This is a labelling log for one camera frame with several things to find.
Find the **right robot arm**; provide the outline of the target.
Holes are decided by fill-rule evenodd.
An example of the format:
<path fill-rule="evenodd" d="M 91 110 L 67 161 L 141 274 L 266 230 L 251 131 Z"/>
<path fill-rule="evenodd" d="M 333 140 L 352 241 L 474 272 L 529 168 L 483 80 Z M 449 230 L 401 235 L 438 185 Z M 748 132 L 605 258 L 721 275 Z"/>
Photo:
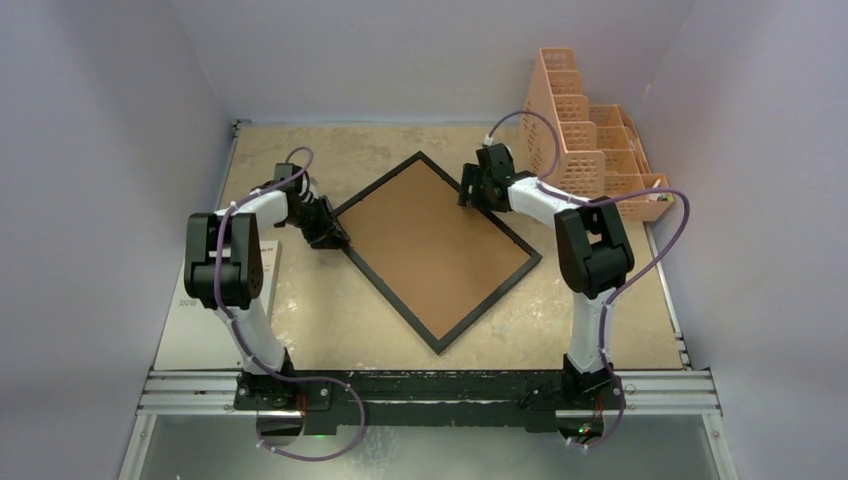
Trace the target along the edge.
<path fill-rule="evenodd" d="M 563 397 L 584 407 L 603 388 L 621 393 L 609 329 L 613 297 L 626 283 L 635 258 L 615 204 L 606 197 L 592 200 L 564 192 L 529 171 L 517 171 L 510 149 L 502 143 L 477 149 L 475 162 L 464 164 L 458 203 L 523 214 L 554 231 L 559 270 L 573 294 Z"/>

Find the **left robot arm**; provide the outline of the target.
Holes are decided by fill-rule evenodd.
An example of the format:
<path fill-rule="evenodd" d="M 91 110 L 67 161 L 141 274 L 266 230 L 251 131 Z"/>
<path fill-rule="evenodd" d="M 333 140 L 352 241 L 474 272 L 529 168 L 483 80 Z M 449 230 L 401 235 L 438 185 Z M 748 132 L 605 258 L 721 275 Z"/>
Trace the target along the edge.
<path fill-rule="evenodd" d="M 189 216 L 183 267 L 186 293 L 224 323 L 244 373 L 263 378 L 259 395 L 275 409 L 295 402 L 298 382 L 259 299 L 265 280 L 260 236 L 286 226 L 298 229 L 315 250 L 340 250 L 350 242 L 307 170 L 279 163 L 274 178 L 242 200 Z"/>

